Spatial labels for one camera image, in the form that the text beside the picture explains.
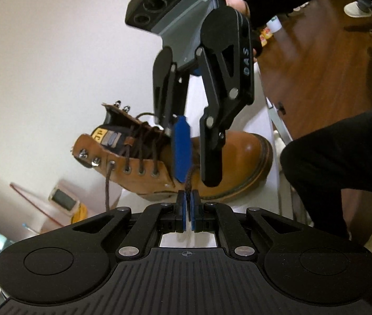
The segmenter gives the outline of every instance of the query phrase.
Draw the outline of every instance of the shoelace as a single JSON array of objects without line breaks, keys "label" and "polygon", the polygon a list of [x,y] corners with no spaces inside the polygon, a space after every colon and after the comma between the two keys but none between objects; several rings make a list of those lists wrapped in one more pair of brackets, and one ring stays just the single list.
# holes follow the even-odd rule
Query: shoelace
[{"label": "shoelace", "polygon": [[[136,116],[135,118],[138,120],[142,116],[155,116],[151,112],[143,112]],[[129,137],[132,137],[134,139],[134,142],[131,144],[126,144],[122,151],[120,152],[120,156],[125,157],[125,169],[124,173],[130,174],[131,173],[131,167],[129,165],[129,160],[132,156],[136,157],[138,155],[139,158],[139,175],[145,174],[145,169],[143,167],[143,160],[152,157],[154,167],[151,173],[152,177],[158,177],[159,171],[158,171],[158,144],[163,137],[163,132],[160,132],[158,137],[154,138],[152,140],[151,144],[151,151],[145,152],[143,144],[145,143],[147,137],[153,133],[155,130],[159,130],[157,126],[146,129],[146,126],[149,125],[148,122],[141,123],[139,127],[135,130],[134,126],[132,126],[129,130]],[[112,171],[115,168],[116,163],[114,161],[110,161],[107,166],[107,174],[106,174],[106,186],[105,186],[105,206],[106,211],[110,211],[110,196],[109,196],[109,186],[110,186],[110,176],[112,174]]]}]

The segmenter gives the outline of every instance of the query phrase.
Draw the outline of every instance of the boot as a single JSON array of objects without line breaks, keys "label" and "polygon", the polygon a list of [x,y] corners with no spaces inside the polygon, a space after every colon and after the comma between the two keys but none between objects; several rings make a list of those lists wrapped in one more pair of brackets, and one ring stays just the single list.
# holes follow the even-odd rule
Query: boot
[{"label": "boot", "polygon": [[[131,117],[118,105],[103,104],[105,124],[92,135],[81,135],[73,156],[84,166],[93,167],[123,188],[149,200],[168,198],[185,188],[172,175],[171,140],[164,131]],[[229,131],[223,147],[223,179],[217,187],[206,187],[199,171],[199,138],[192,139],[193,189],[206,201],[225,202],[248,192],[266,179],[272,165],[272,147],[264,137]]]}]

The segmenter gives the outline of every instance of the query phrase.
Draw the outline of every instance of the wooden floor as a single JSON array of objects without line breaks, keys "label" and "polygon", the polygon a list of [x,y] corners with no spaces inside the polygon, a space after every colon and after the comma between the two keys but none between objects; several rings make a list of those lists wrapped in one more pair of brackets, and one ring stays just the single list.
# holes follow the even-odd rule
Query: wooden floor
[{"label": "wooden floor", "polygon": [[[352,1],[310,2],[283,21],[258,60],[265,94],[283,103],[294,139],[372,108],[372,18],[345,15]],[[351,227],[372,230],[372,193],[345,190],[343,208]],[[359,242],[368,239],[353,230]]]}]

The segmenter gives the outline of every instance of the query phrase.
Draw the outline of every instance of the device screen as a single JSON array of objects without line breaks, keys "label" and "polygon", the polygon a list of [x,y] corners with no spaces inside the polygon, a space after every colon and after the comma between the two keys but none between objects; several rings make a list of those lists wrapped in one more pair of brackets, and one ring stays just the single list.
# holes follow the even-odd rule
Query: device screen
[{"label": "device screen", "polygon": [[74,208],[75,204],[77,203],[74,199],[69,197],[60,189],[57,189],[56,192],[53,194],[52,200],[68,211],[72,210],[72,208]]}]

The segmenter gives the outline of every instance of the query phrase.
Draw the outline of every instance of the white shoe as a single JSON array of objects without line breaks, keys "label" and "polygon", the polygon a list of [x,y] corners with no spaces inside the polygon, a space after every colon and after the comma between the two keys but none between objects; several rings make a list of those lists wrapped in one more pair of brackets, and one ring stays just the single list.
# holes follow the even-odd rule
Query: white shoe
[{"label": "white shoe", "polygon": [[362,11],[358,7],[357,1],[351,2],[347,4],[344,7],[344,12],[346,15],[352,17],[352,18],[369,18],[372,15],[371,9],[368,11],[368,13]]}]

